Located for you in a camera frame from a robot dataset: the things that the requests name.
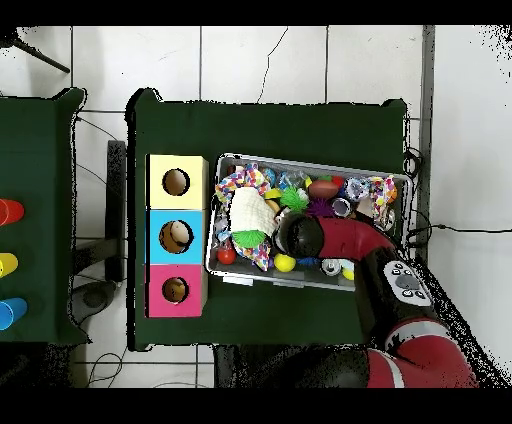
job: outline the yellow cup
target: yellow cup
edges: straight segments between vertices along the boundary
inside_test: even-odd
[[[12,253],[0,253],[0,278],[18,268],[18,259]]]

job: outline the red cup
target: red cup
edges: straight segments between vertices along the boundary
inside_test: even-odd
[[[0,199],[0,226],[19,221],[25,209],[16,200]]]

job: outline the blue box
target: blue box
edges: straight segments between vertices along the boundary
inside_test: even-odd
[[[150,258],[144,262],[154,265],[200,265],[204,262],[206,214],[202,210],[151,210],[149,223]],[[162,227],[170,221],[182,221],[192,231],[192,242],[181,253],[169,253],[159,241]]]

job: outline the green spiky ball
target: green spiky ball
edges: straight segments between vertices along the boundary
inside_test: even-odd
[[[297,189],[293,186],[286,187],[279,199],[281,205],[288,206],[294,212],[301,212],[308,207],[309,200],[300,197]]]
[[[232,235],[236,244],[247,249],[257,247],[265,240],[265,233],[258,230],[237,231]]]

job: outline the green table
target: green table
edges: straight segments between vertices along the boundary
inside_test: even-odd
[[[127,108],[128,176],[129,184],[134,177],[135,189],[128,226],[136,240],[129,247],[135,277],[129,279],[128,296],[135,296],[134,311],[128,302],[134,319],[128,323],[129,340],[138,348],[150,343],[362,342],[354,293],[268,282],[247,287],[210,276],[200,318],[145,318],[144,158],[150,153],[203,156],[210,164],[211,192],[217,157],[225,152],[402,173],[405,112],[402,100],[383,106],[228,105],[162,102],[153,90],[137,91]]]
[[[0,98],[0,197],[20,201],[21,221],[0,227],[0,251],[18,269],[0,279],[0,299],[22,297],[27,314],[0,342],[83,343],[68,318],[72,263],[71,126],[84,99],[67,89],[53,99]]]

